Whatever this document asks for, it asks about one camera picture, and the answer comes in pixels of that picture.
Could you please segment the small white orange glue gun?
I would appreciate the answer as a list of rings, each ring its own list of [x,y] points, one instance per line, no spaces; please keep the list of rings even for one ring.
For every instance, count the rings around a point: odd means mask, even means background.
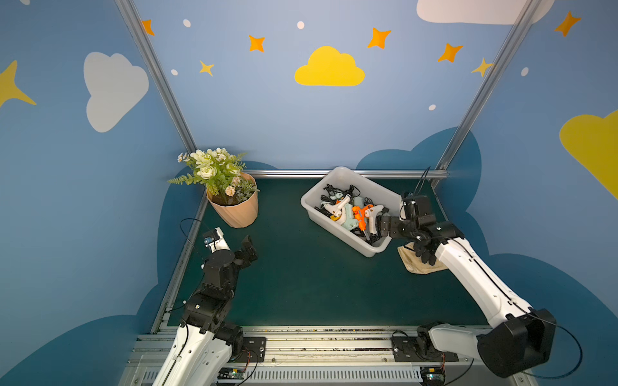
[[[350,196],[345,196],[342,200],[336,201],[334,204],[324,204],[323,209],[330,215],[332,220],[337,221],[345,215],[344,207],[350,200]]]

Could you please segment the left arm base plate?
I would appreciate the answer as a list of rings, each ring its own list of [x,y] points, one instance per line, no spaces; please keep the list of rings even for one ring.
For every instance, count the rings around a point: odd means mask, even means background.
[[[258,337],[244,337],[242,343],[239,341],[234,343],[232,351],[232,357],[230,363],[263,363],[265,361],[267,338],[263,336]]]

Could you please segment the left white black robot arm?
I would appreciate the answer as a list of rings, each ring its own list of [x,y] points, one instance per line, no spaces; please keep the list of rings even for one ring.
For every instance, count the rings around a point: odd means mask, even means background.
[[[245,345],[243,328],[225,321],[237,292],[239,272],[258,254],[250,236],[233,251],[220,229],[206,236],[210,256],[203,278],[184,306],[172,348],[155,385],[212,385],[230,360],[259,363],[258,352]]]

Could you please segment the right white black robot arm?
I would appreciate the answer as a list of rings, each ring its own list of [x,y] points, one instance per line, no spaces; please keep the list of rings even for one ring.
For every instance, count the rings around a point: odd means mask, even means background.
[[[438,323],[418,329],[423,355],[451,352],[481,360],[500,378],[546,363],[557,323],[546,309],[520,298],[478,256],[452,222],[439,222],[426,196],[408,195],[394,214],[380,214],[370,228],[383,236],[412,242],[423,264],[443,263],[468,291],[490,326],[487,330]]]

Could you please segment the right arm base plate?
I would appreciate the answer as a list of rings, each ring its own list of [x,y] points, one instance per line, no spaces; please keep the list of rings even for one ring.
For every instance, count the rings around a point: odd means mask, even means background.
[[[455,353],[436,351],[433,347],[423,347],[417,342],[416,337],[396,335],[391,337],[391,347],[394,360],[398,363],[412,362],[458,362],[459,357]]]

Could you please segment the large mint glue gun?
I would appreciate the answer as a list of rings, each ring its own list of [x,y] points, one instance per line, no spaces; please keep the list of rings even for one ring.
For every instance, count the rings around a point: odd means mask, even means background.
[[[341,225],[348,231],[354,230],[359,225],[352,210],[354,207],[365,207],[365,199],[357,196],[347,202],[342,209],[341,217],[336,221],[338,225]]]

